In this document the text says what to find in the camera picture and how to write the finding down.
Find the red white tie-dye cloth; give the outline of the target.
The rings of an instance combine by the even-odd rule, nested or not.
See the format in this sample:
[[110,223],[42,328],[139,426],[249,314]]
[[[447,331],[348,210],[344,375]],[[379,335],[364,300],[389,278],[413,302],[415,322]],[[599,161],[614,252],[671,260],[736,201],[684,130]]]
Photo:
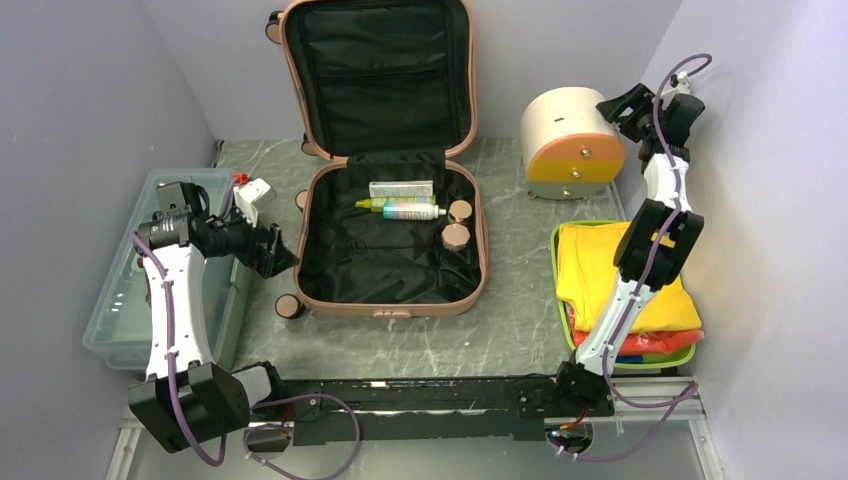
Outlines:
[[[665,317],[661,312],[645,311],[645,314],[645,327],[642,327],[642,319],[634,324],[634,330],[627,335],[619,350],[620,355],[669,355],[695,344],[704,337],[702,320],[695,310],[684,310],[674,317]],[[600,315],[600,310],[596,311],[593,317],[587,312],[580,316],[568,313],[565,330],[571,334],[575,346],[579,346],[588,338]]]

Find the cream orange drawer cabinet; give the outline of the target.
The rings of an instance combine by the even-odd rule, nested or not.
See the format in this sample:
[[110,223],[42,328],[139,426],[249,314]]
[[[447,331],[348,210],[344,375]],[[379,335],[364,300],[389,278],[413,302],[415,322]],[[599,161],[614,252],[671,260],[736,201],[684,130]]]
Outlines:
[[591,88],[559,87],[529,103],[521,117],[520,143],[530,198],[584,198],[615,179],[626,151],[596,109],[604,100]]

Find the lime green plastic tray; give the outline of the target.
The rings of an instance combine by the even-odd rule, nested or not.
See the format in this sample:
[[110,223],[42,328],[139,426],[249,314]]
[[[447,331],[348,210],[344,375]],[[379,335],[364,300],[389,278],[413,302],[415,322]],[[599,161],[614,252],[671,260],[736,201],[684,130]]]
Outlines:
[[[604,223],[612,223],[612,222],[627,222],[627,221],[610,221],[610,220],[583,220],[583,221],[572,221],[565,223],[578,223],[578,224],[589,224],[589,225],[600,225]],[[558,231],[559,227],[557,226],[553,229],[550,234],[550,257],[552,263],[552,270],[554,274],[555,280],[555,297],[557,301],[558,313],[560,316],[560,323],[562,324],[562,329],[564,332],[564,338],[569,349],[574,350],[578,346],[575,346],[571,339],[571,334],[567,333],[565,328],[567,324],[568,313],[573,313],[571,307],[558,299],[556,294],[556,280],[557,280],[557,245],[558,245]],[[678,367],[681,366],[688,361],[690,361],[696,350],[696,342],[695,344],[680,349],[675,353],[669,355],[660,355],[660,354],[648,354],[642,355],[644,357],[644,363],[641,365],[627,365],[622,363],[615,363],[615,368],[617,370],[630,370],[630,371],[647,371],[647,370],[661,370],[666,368]]]

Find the pink hard-shell suitcase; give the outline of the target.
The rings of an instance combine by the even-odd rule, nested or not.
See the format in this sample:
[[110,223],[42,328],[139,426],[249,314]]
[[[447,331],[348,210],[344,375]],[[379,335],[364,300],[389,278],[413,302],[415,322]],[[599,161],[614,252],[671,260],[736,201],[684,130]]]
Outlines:
[[[477,131],[474,33],[462,1],[294,1],[265,32],[286,60],[303,152],[324,166],[301,193],[294,292],[284,318],[453,316],[482,293],[488,228],[476,178],[455,158]],[[433,180],[435,204],[473,206],[469,245],[444,248],[448,215],[386,220],[356,208],[371,181]]]

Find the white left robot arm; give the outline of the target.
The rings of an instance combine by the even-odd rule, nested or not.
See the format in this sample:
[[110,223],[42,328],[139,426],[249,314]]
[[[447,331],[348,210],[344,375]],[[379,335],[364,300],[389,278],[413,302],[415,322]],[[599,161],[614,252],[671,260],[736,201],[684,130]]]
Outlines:
[[252,411],[264,420],[287,406],[276,368],[268,361],[235,372],[216,364],[207,334],[202,283],[210,258],[234,257],[263,278],[297,265],[280,227],[260,222],[260,208],[275,197],[264,180],[237,174],[223,206],[213,212],[207,191],[171,182],[155,190],[159,208],[130,235],[149,287],[152,340],[145,379],[128,391],[129,408],[169,453],[192,449],[211,466],[211,439],[248,426]]

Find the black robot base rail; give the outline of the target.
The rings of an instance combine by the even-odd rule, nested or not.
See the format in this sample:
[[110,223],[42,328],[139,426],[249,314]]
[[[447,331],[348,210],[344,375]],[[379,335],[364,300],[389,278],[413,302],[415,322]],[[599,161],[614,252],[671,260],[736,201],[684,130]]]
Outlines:
[[282,380],[257,405],[252,423],[290,429],[296,446],[364,441],[506,437],[543,441],[575,420],[607,419],[611,398],[594,409],[556,395],[551,374],[518,376]]

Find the yellow cloth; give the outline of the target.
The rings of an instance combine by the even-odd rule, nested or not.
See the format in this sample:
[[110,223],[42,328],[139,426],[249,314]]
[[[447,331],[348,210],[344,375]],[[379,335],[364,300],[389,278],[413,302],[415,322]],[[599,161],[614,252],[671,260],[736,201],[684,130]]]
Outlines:
[[[615,251],[628,226],[627,222],[612,222],[559,227],[556,294],[571,307],[578,331],[590,332],[600,319],[616,284]],[[695,305],[677,279],[642,309],[631,331],[679,332],[701,327]]]

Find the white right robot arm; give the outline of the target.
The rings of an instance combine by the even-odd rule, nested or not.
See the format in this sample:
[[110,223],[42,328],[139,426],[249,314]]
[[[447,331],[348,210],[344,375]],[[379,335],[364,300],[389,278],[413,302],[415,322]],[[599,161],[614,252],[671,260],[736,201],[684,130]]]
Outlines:
[[594,409],[607,399],[627,333],[656,294],[677,279],[704,227],[686,195],[690,154],[685,145],[704,103],[689,93],[663,101],[637,84],[596,108],[639,144],[648,194],[615,251],[615,283],[599,321],[557,372],[551,401],[564,415]]

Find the blue towel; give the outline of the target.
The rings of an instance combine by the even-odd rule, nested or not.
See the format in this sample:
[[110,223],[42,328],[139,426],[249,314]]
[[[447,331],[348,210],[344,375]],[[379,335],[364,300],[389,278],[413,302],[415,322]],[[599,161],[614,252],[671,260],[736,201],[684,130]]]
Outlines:
[[641,365],[644,363],[644,357],[642,355],[618,356],[616,362],[627,365]]

